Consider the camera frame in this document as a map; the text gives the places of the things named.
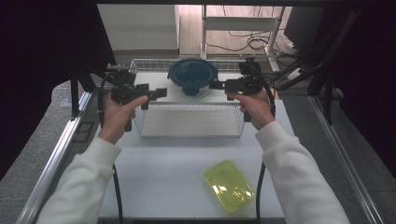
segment white sweatshirt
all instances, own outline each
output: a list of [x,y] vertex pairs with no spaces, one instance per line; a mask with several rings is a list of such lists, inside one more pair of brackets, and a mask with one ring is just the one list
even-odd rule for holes
[[[289,224],[349,223],[315,160],[297,137],[274,121],[259,130],[256,138]],[[77,155],[64,171],[37,223],[96,223],[119,154],[119,147],[93,139],[87,151]]]

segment hand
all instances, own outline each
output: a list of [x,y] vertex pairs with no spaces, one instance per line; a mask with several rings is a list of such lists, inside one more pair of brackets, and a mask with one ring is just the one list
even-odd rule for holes
[[128,105],[119,105],[111,99],[111,93],[105,101],[105,118],[98,137],[109,143],[116,144],[124,134],[124,127],[129,119],[134,119],[134,109],[144,104],[149,98],[141,96]]
[[225,94],[240,102],[241,111],[244,113],[247,111],[250,114],[251,123],[257,130],[275,120],[271,114],[268,95],[264,90],[252,95],[243,95],[233,91],[226,91]]

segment plastic container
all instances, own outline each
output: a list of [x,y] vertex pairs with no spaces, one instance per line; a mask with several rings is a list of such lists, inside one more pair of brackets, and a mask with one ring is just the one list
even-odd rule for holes
[[203,97],[210,92],[209,81],[218,78],[218,69],[202,59],[183,59],[169,68],[168,78],[188,96]]
[[235,105],[155,104],[134,121],[142,137],[240,137],[245,125]]
[[231,213],[254,198],[254,192],[231,161],[223,161],[204,172],[204,178],[225,211]]

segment blue bowl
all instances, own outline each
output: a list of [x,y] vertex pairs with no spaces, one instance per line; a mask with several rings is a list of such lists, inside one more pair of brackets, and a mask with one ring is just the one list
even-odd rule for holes
[[218,79],[218,74],[218,69],[208,61],[183,59],[171,65],[168,78],[186,95],[197,96],[203,90],[209,91],[209,82]]

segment transparent lid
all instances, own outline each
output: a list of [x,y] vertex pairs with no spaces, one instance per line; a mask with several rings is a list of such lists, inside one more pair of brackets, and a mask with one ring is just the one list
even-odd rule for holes
[[234,212],[253,200],[254,192],[231,161],[222,161],[204,172],[204,178],[227,212]]

